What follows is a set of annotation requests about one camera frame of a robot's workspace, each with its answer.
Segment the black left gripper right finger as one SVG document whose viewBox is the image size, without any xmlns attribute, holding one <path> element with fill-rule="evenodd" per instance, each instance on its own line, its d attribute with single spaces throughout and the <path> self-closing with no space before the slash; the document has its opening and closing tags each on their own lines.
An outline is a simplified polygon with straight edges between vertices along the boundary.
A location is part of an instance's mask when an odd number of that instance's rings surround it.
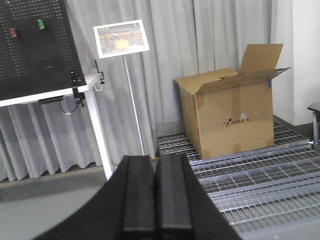
<svg viewBox="0 0 320 240">
<path fill-rule="evenodd" d="M 158 240 L 190 240 L 192 220 L 181 157 L 160 157 L 155 170 L 155 222 Z"/>
</svg>

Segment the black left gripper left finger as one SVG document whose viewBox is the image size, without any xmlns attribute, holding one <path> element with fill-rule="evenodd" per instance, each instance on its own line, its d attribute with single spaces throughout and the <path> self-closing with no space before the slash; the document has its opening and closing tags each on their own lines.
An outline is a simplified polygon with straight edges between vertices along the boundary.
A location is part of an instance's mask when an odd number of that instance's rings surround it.
<svg viewBox="0 0 320 240">
<path fill-rule="evenodd" d="M 146 155 L 130 156 L 124 200 L 123 240 L 152 240 L 155 233 L 154 171 Z"/>
</svg>

